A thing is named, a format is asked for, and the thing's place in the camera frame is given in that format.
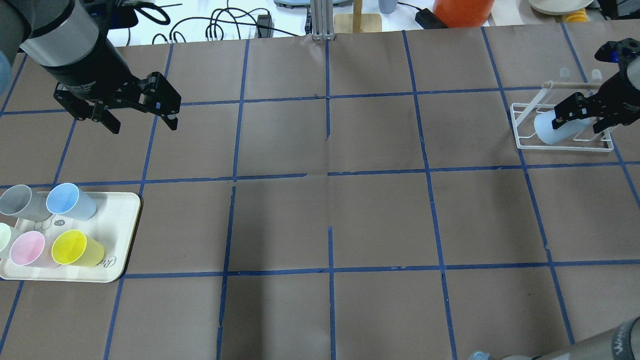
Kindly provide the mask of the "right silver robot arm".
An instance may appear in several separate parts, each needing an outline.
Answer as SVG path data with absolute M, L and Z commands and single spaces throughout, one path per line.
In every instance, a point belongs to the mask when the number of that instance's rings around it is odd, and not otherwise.
M 601 84 L 591 96 L 575 92 L 554 107 L 554 130 L 578 119 L 598 117 L 592 126 L 594 133 L 618 126 L 628 126 L 639 119 L 640 70 L 639 41 L 626 38 L 608 41 L 595 53 L 596 60 L 618 64 L 615 75 Z

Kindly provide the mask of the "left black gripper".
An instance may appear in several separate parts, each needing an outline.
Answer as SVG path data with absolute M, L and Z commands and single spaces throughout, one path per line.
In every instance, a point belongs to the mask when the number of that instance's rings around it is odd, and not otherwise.
M 159 116 L 178 129 L 182 96 L 158 71 L 141 79 L 130 71 L 117 50 L 90 50 L 81 59 L 53 66 L 57 80 L 53 98 L 78 120 L 100 123 L 119 134 L 121 122 L 111 109 L 134 109 Z

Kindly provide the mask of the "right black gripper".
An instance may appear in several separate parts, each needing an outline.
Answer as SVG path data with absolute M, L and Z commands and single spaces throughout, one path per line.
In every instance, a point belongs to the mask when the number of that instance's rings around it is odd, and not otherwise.
M 597 93 L 585 96 L 574 92 L 554 107 L 555 118 L 551 127 L 558 130 L 567 123 L 599 117 L 592 125 L 594 134 L 604 132 L 617 125 L 628 126 L 640 118 L 640 91 L 624 75 L 613 75 L 606 80 Z

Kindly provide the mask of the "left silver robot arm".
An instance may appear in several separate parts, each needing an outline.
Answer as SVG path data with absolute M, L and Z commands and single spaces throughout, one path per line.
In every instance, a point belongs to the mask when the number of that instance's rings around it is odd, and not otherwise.
M 3 0 L 1 2 L 1 92 L 12 81 L 19 51 L 55 80 L 53 97 L 77 120 L 91 120 L 111 133 L 121 129 L 112 109 L 134 109 L 160 117 L 178 129 L 182 97 L 158 71 L 133 75 L 108 39 L 114 1 L 92 16 L 82 0 Z

